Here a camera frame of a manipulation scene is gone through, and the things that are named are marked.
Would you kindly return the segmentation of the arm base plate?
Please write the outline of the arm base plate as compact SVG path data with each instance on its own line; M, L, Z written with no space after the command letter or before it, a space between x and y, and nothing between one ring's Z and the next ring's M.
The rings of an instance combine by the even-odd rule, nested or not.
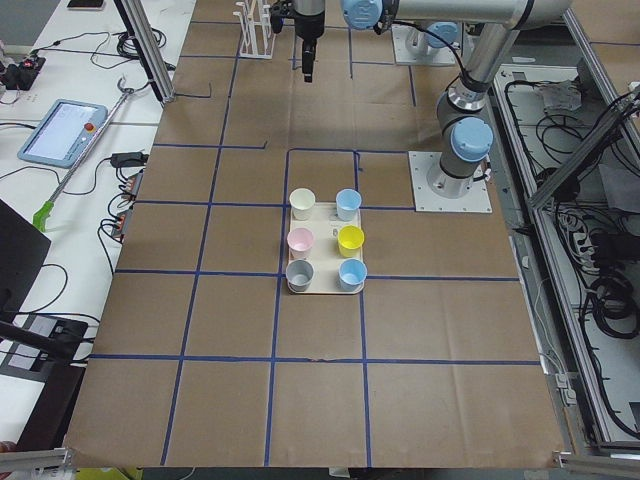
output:
M455 22L432 22L426 27L459 51L461 25ZM454 66L454 53L439 39L410 26L394 25L392 40L395 63L398 65Z
M470 177L457 179L444 172L440 157L440 152L408 152L415 210L490 214L492 206L482 164Z

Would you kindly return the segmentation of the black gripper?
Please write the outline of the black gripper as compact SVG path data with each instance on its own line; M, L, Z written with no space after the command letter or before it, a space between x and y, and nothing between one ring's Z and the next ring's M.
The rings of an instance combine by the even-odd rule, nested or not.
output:
M302 73L304 81L313 81L317 39L324 34L325 1L293 0L294 26L296 35L303 39Z

